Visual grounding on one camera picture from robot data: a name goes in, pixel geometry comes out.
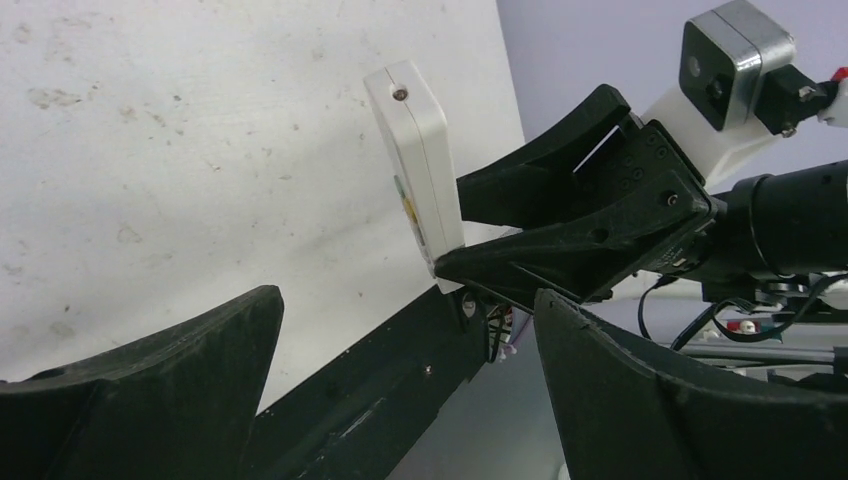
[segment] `white table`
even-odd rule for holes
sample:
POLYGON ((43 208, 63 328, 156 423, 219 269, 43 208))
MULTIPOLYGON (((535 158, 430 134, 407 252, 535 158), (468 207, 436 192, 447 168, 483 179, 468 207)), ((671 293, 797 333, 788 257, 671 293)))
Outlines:
POLYGON ((491 0, 14 1, 0 18, 10 381, 275 284, 265 408, 433 284, 362 77, 413 59, 458 173, 523 141, 491 0))

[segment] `black cylinder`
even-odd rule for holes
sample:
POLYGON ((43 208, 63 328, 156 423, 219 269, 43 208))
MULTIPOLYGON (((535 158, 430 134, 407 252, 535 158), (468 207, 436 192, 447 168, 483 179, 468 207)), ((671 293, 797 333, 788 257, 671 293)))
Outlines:
POLYGON ((708 232, 709 253, 681 276, 768 280, 848 265, 848 160, 745 179, 716 198, 726 209, 708 232))

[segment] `white rectangular device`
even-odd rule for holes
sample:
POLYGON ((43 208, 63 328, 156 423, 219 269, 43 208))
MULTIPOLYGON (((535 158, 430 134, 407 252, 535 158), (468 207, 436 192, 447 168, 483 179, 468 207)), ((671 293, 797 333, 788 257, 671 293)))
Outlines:
MULTIPOLYGON (((365 77, 365 88, 391 157, 403 208, 430 275, 436 278, 436 259, 465 245, 445 115, 412 62, 365 77)), ((436 281, 442 293, 462 286, 436 281)))

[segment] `gray wall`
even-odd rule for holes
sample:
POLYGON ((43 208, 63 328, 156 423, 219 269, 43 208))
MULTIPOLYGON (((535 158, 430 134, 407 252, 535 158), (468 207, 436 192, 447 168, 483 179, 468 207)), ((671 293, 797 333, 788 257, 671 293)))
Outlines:
MULTIPOLYGON (((723 3, 707 0, 499 0, 527 139, 544 132, 600 83, 617 87, 642 112, 677 78, 686 19, 723 3)), ((842 0, 754 2, 796 38, 795 62, 824 80, 848 65, 842 0)), ((848 131, 807 121, 799 134, 752 161, 733 179, 783 173, 848 158, 848 131)), ((601 304, 603 318, 635 329, 636 302, 601 304)), ((651 300, 649 328, 670 340, 702 308, 697 301, 651 300)), ((799 343, 844 343, 835 329, 793 329, 799 343)), ((445 404, 392 479, 553 479, 563 461, 535 341, 488 365, 445 404)))

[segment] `scuffed white surface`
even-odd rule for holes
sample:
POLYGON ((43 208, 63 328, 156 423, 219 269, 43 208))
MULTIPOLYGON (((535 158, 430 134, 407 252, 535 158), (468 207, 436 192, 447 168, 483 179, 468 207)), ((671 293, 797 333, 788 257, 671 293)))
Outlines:
POLYGON ((491 1, 10 1, 0 19, 7 380, 276 284, 267 406, 433 284, 361 79, 413 59, 458 173, 522 143, 491 1))

